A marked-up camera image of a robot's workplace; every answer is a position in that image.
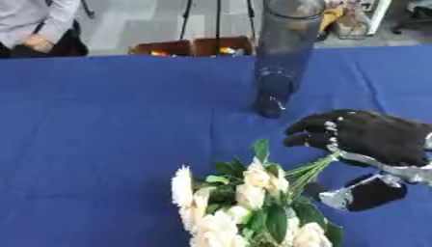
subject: table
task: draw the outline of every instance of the table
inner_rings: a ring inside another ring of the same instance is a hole
[[[283,130],[334,108],[379,110],[432,123],[432,47],[314,52],[301,91],[279,120],[251,111],[253,58],[101,57],[0,61],[0,246],[187,246],[170,177],[181,164],[250,160],[269,138],[285,168],[323,155],[287,149]],[[332,188],[367,169],[336,163]],[[365,212],[322,206],[347,247],[426,247],[432,195]]]

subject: clear glass vase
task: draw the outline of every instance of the clear glass vase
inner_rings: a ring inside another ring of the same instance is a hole
[[[325,9],[323,0],[263,0],[256,53],[256,110],[278,118],[300,86]]]

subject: black robotic glove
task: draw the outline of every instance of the black robotic glove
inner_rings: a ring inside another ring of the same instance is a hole
[[[391,166],[425,166],[426,137],[432,125],[384,114],[336,110],[305,117],[286,130],[284,144],[342,151],[372,157]]]
[[[383,168],[375,175],[355,178],[338,190],[329,191],[317,183],[305,188],[307,194],[325,205],[361,211],[403,199],[408,191],[405,182],[428,180],[430,176],[424,173],[430,169],[425,149],[431,148],[431,132],[432,126],[425,123],[373,112],[336,110],[295,123],[286,131],[284,144],[323,150],[337,147],[354,154],[343,156],[350,157],[342,157],[344,163]]]

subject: white rose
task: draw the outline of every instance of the white rose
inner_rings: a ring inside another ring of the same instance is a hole
[[[195,230],[196,225],[205,216],[207,209],[208,198],[212,188],[203,188],[195,192],[192,204],[190,206],[183,206],[180,208],[180,217],[183,222],[184,229],[189,232]]]
[[[264,204],[265,190],[248,183],[237,185],[236,197],[238,204],[248,209],[259,209]]]
[[[256,187],[266,188],[270,182],[270,175],[258,160],[249,165],[248,170],[243,172],[245,183]]]
[[[303,226],[294,236],[293,247],[332,247],[324,230],[315,222]]]
[[[232,217],[235,224],[242,224],[249,219],[252,211],[243,206],[232,206],[227,214]]]
[[[285,239],[279,245],[280,247],[292,246],[294,236],[299,231],[300,220],[297,217],[288,218],[288,227],[286,229]]]
[[[248,242],[237,234],[232,218],[222,210],[208,214],[197,225],[191,247],[246,247]]]
[[[182,166],[175,173],[171,182],[173,204],[177,206],[190,206],[193,200],[192,174],[189,167]]]
[[[274,195],[279,193],[280,191],[286,193],[288,191],[289,182],[288,180],[286,180],[284,174],[285,174],[284,170],[279,168],[277,178],[273,175],[270,175],[270,180],[267,189],[271,194]]]

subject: green leaf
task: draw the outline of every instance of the green leaf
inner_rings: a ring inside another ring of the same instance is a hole
[[[268,159],[269,150],[268,150],[268,140],[260,139],[257,140],[252,149],[254,150],[256,158],[262,163],[265,164]]]
[[[243,172],[246,171],[246,167],[241,164],[241,161],[234,159],[232,163],[223,161],[216,162],[216,170],[218,174],[222,176],[243,178]]]
[[[333,247],[341,247],[343,241],[343,228],[333,224],[332,222],[327,223],[326,236],[332,242]]]
[[[300,219],[301,226],[310,222],[316,222],[324,231],[326,231],[326,220],[321,211],[316,206],[312,204],[295,203],[292,204],[292,208],[294,208],[295,212],[297,213],[297,217]]]
[[[265,170],[267,170],[268,173],[270,173],[271,175],[273,175],[274,177],[278,178],[279,177],[279,165],[276,163],[270,163]]]
[[[265,227],[278,244],[284,241],[286,229],[288,228],[288,219],[282,206],[272,206],[269,208]]]
[[[232,162],[232,169],[235,172],[235,176],[238,178],[243,178],[243,172],[246,171],[246,166],[241,162],[241,160],[237,157],[235,157]]]
[[[247,224],[247,228],[256,233],[262,232],[262,229],[264,229],[265,226],[265,217],[266,214],[264,209],[254,212],[251,217],[251,220]]]
[[[254,235],[254,231],[253,230],[251,230],[251,229],[248,229],[248,228],[244,228],[243,229],[243,231],[242,231],[242,235],[246,238],[246,239],[248,239],[248,240],[250,240],[251,238],[252,238],[252,236]]]
[[[234,169],[232,168],[231,164],[229,164],[228,162],[217,161],[215,165],[219,175],[234,176]]]
[[[205,214],[213,214],[214,212],[219,210],[219,208],[221,208],[221,207],[222,206],[217,205],[217,204],[207,205],[207,207],[205,208]]]
[[[235,186],[230,184],[218,186],[211,190],[208,200],[211,204],[233,205],[235,203]]]
[[[221,182],[223,184],[229,184],[230,183],[230,181],[224,177],[212,176],[212,175],[208,176],[205,179],[205,181],[206,182]]]
[[[264,206],[271,207],[275,205],[278,205],[278,199],[272,196],[270,192],[265,191]]]
[[[310,204],[311,203],[311,199],[309,199],[305,196],[302,196],[302,195],[298,196],[295,199],[295,201],[296,201],[295,203],[298,203],[298,204]]]

